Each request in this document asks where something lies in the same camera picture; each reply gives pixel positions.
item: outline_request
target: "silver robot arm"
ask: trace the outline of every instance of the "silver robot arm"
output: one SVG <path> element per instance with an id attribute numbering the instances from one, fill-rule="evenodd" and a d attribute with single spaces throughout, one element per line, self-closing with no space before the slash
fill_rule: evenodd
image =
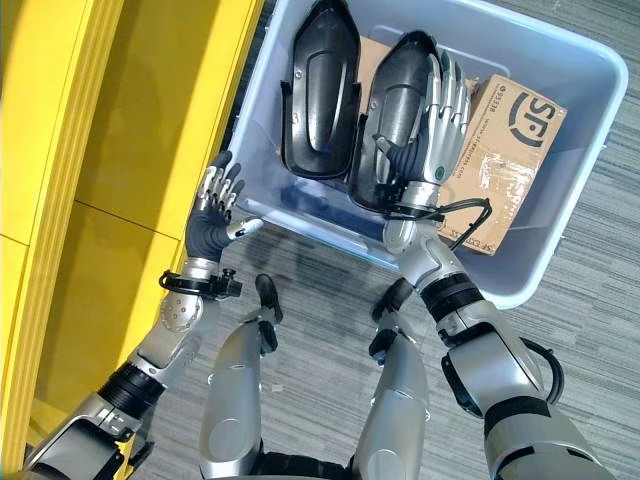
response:
<path id="1" fill-rule="evenodd" d="M 222 250 L 262 226 L 257 218 L 231 224 L 243 182 L 230 152 L 216 156 L 198 188 L 186 232 L 188 259 L 179 274 L 165 272 L 168 290 L 158 318 L 127 361 L 27 458 L 17 478 L 113 478 L 124 461 L 116 442 L 138 431 L 143 415 L 182 376 L 219 316 L 219 300 L 239 296 L 234 271 L 219 272 Z"/>
<path id="2" fill-rule="evenodd" d="M 610 480 L 576 427 L 547 401 L 523 339 L 438 237 L 431 213 L 438 211 L 438 190 L 455 168 L 469 118 L 460 68 L 446 54 L 439 60 L 440 66 L 432 57 L 432 96 L 419 136 L 403 148 L 376 139 L 405 181 L 398 204 L 404 214 L 392 215 L 384 244 L 449 348 L 442 369 L 458 404 L 485 421 L 491 479 Z"/>

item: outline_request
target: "cardboard box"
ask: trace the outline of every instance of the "cardboard box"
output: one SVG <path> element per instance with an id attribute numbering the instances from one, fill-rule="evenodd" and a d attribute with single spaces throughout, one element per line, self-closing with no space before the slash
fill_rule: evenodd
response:
<path id="1" fill-rule="evenodd" d="M 439 200 L 446 205 L 472 197 L 490 199 L 492 215 L 464 245 L 496 253 L 566 113 L 548 98 L 499 75 L 474 95 L 460 160 L 440 189 Z M 478 214 L 473 208 L 450 213 L 439 233 L 455 240 Z"/>

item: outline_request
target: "wire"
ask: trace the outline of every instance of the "wire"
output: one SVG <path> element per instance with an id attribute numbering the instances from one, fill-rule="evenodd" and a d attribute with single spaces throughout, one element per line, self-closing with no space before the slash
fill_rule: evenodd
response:
<path id="1" fill-rule="evenodd" d="M 435 210 L 424 212 L 417 217 L 414 216 L 409 218 L 414 220 L 428 220 L 440 217 L 441 219 L 441 217 L 446 213 L 472 207 L 482 207 L 482 212 L 480 213 L 476 221 L 470 223 L 469 228 L 462 235 L 460 235 L 460 237 L 453 244 L 451 244 L 449 248 L 453 251 L 460 245 L 462 245 L 473 234 L 473 232 L 475 232 L 480 227 L 480 225 L 482 225 L 487 220 L 487 218 L 489 218 L 491 212 L 493 212 L 493 209 L 491 208 L 491 202 L 488 198 L 467 198 L 466 200 L 458 200 L 457 202 L 437 207 Z"/>
<path id="2" fill-rule="evenodd" d="M 549 395 L 547 395 L 547 402 L 551 404 L 556 403 L 562 396 L 562 391 L 564 390 L 564 371 L 562 370 L 562 365 L 560 365 L 560 362 L 553 354 L 553 350 L 546 349 L 528 338 L 520 337 L 520 340 L 522 340 L 525 347 L 537 353 L 549 363 L 551 373 L 553 374 L 553 381 Z"/>

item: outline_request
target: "storage bin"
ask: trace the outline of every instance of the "storage bin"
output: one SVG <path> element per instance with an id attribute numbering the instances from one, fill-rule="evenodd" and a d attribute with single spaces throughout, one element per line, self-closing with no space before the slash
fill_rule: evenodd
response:
<path id="1" fill-rule="evenodd" d="M 568 108 L 566 121 L 495 256 L 460 251 L 483 294 L 499 308 L 535 291 L 624 96 L 620 56 L 588 38 L 473 0 L 349 0 L 360 33 L 394 45 L 423 29 L 455 54 L 469 77 L 497 73 Z M 246 93 L 230 149 L 244 168 L 239 202 L 248 212 L 388 268 L 383 218 L 322 183 L 297 178 L 279 157 L 280 81 L 313 0 L 280 0 Z"/>

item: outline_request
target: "yellow panel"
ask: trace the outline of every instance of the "yellow panel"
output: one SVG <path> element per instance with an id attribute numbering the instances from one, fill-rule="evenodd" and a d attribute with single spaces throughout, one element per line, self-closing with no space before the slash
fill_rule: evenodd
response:
<path id="1" fill-rule="evenodd" d="M 31 405 L 31 420 L 29 421 L 27 443 L 29 445 L 38 445 L 47 438 L 49 433 L 60 425 L 66 417 L 67 414 L 63 411 L 34 398 L 33 404 Z"/>
<path id="2" fill-rule="evenodd" d="M 47 154 L 84 8 L 85 2 L 80 0 L 26 1 L 12 16 L 15 24 L 2 86 L 0 233 L 24 244 L 30 243 Z"/>
<path id="3" fill-rule="evenodd" d="M 53 284 L 122 1 L 23 0 L 3 37 L 1 228 L 29 245 L 5 352 L 3 474 L 22 465 Z"/>
<path id="4" fill-rule="evenodd" d="M 200 172 L 221 140 L 261 5 L 125 4 L 77 199 L 182 236 Z"/>
<path id="5" fill-rule="evenodd" d="M 9 346 L 16 310 L 16 300 L 22 281 L 23 268 L 27 255 L 27 247 L 0 235 L 0 252 L 2 252 L 2 378 L 0 382 L 0 398 L 5 392 L 5 379 L 9 362 Z"/>
<path id="6" fill-rule="evenodd" d="M 70 413 L 153 325 L 177 241 L 75 203 L 36 397 Z"/>

